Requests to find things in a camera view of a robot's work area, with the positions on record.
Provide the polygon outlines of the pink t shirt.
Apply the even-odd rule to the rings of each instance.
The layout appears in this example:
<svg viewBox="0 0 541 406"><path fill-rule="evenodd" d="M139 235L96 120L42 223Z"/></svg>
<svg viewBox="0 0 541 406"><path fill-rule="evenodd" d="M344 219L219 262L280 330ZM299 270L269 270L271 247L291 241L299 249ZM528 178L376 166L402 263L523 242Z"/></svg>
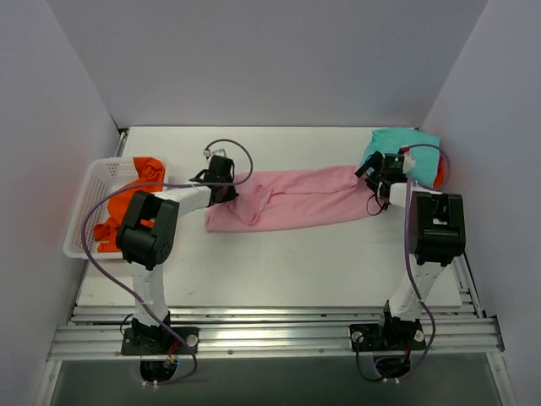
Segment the pink t shirt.
<svg viewBox="0 0 541 406"><path fill-rule="evenodd" d="M356 221L380 206L354 166L255 172L236 187L238 198L205 213L209 233L310 228Z"/></svg>

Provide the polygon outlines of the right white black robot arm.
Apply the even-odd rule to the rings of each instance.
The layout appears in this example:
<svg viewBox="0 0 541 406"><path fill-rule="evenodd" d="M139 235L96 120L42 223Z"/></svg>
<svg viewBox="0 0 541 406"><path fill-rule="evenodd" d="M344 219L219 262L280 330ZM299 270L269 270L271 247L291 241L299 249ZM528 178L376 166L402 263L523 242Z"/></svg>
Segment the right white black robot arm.
<svg viewBox="0 0 541 406"><path fill-rule="evenodd" d="M423 187L407 177L415 158L407 147L396 154L376 151L357 170L358 178L374 193L383 211L390 206L404 210L404 259L406 274L385 303L375 338L393 349L413 339L424 311L424 300L435 281L466 247L463 198Z"/></svg>

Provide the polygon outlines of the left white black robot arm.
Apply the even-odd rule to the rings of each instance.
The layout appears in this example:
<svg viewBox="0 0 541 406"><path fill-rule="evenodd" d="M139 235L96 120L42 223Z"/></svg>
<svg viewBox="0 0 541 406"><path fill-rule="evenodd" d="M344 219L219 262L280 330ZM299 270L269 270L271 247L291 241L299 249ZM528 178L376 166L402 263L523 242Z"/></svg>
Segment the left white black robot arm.
<svg viewBox="0 0 541 406"><path fill-rule="evenodd" d="M233 159L213 155L208 168L188 186L134 192L117 231L116 245L131 265L135 312L132 332L150 354L171 342L170 311L164 294L163 264L172 252L178 219L193 211L235 200Z"/></svg>

